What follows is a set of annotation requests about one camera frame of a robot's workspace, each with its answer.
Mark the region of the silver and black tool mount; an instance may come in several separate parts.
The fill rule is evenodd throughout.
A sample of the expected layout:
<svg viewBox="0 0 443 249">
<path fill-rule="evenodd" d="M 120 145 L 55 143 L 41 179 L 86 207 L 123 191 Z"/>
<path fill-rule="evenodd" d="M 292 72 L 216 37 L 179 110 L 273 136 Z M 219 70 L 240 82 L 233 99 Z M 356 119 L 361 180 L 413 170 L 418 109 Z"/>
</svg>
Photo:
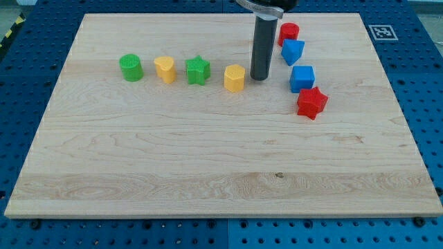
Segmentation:
<svg viewBox="0 0 443 249">
<path fill-rule="evenodd" d="M 241 7 L 251 12 L 275 19 L 283 18 L 285 12 L 294 9 L 298 0 L 235 0 Z"/>
</svg>

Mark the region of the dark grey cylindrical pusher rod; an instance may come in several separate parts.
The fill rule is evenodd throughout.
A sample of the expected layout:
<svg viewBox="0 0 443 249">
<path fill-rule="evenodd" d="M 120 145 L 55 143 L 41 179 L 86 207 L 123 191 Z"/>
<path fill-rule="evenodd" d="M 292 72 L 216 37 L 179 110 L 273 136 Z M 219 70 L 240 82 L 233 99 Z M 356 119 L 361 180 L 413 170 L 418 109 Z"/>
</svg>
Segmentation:
<svg viewBox="0 0 443 249">
<path fill-rule="evenodd" d="M 257 81 L 268 78 L 278 19 L 256 14 L 250 76 Z"/>
</svg>

